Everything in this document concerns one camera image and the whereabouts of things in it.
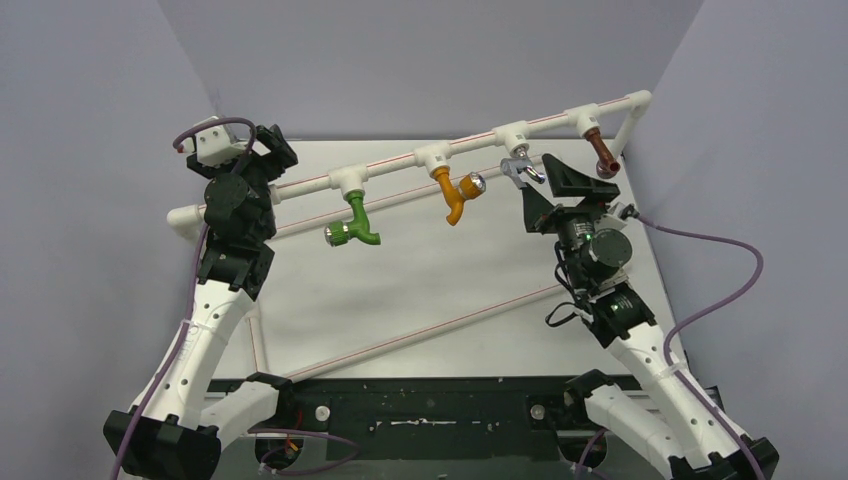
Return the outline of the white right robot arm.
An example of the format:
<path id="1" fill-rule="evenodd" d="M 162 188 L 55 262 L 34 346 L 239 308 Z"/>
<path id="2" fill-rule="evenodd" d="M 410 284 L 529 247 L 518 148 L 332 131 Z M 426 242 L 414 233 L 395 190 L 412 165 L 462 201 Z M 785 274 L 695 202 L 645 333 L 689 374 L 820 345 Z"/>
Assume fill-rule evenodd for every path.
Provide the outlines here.
<path id="1" fill-rule="evenodd" d="M 614 434 L 666 479 L 771 478 L 775 446 L 749 435 L 708 396 L 672 349 L 676 330 L 662 327 L 626 274 L 634 248 L 625 229 L 639 211 L 618 202 L 616 184 L 551 154 L 541 162 L 543 172 L 520 188 L 525 228 L 555 237 L 554 275 L 573 316 L 654 405 L 641 407 L 610 376 L 591 370 L 566 384 L 565 419 Z"/>

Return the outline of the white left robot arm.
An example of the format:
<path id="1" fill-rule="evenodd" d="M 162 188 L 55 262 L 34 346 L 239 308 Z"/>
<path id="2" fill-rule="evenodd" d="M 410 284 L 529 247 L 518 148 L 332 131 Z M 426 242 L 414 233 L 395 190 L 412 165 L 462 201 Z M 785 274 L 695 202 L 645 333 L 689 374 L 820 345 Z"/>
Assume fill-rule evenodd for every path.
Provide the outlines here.
<path id="1" fill-rule="evenodd" d="M 145 390 L 107 417 L 112 478 L 208 479 L 224 449 L 263 421 L 283 429 L 295 419 L 290 381 L 255 373 L 222 402 L 207 389 L 237 324 L 254 308 L 269 273 L 276 233 L 273 183 L 298 162 L 278 126 L 250 125 L 249 138 L 213 117 L 180 134 L 174 147 L 207 180 L 187 310 Z"/>

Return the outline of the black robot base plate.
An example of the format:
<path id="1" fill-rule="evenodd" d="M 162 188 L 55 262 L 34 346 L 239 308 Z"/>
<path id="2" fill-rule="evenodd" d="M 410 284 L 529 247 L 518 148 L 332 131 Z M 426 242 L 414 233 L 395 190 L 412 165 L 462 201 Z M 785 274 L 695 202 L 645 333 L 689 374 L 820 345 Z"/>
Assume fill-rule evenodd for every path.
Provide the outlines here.
<path id="1" fill-rule="evenodd" d="M 298 426 L 333 436 L 293 439 L 299 452 L 281 452 L 280 434 L 247 435 L 224 450 L 222 464 L 271 464 L 291 470 L 351 453 L 362 462 L 586 459 L 600 470 L 649 469 L 615 434 L 589 443 L 596 427 L 567 410 L 565 376 L 311 379 L 293 387 L 296 408 L 269 427 Z"/>

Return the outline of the white pvc pipe frame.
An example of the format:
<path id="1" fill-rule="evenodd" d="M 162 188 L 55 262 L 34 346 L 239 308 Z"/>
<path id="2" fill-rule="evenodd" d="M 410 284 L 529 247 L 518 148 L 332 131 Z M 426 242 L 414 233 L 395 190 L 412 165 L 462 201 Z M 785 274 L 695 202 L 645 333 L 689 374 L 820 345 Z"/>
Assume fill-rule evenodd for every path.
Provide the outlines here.
<path id="1" fill-rule="evenodd" d="M 214 378 L 621 373 L 579 322 L 545 326 L 566 296 L 552 274 L 553 238 L 525 232 L 520 192 L 499 163 L 524 140 L 534 160 L 549 152 L 592 174 L 596 154 L 584 129 L 599 126 L 620 152 L 650 101 L 637 91 L 447 141 L 297 142 L 304 172 L 277 188 L 272 269 Z M 442 166 L 454 184 L 470 172 L 486 179 L 455 226 L 430 176 Z M 344 196 L 354 190 L 365 192 L 382 243 L 331 247 L 324 228 L 352 219 Z"/>

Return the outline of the chrome metal faucet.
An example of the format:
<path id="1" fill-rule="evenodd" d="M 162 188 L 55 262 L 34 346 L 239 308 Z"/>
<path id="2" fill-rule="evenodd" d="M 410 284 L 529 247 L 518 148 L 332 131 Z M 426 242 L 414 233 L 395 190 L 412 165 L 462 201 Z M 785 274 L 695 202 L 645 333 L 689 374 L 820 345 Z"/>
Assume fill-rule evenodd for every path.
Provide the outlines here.
<path id="1" fill-rule="evenodd" d="M 500 170 L 517 189 L 528 186 L 525 178 L 537 184 L 544 184 L 547 180 L 546 175 L 538 171 L 531 161 L 527 146 L 518 146 L 512 150 L 509 157 L 500 161 Z"/>

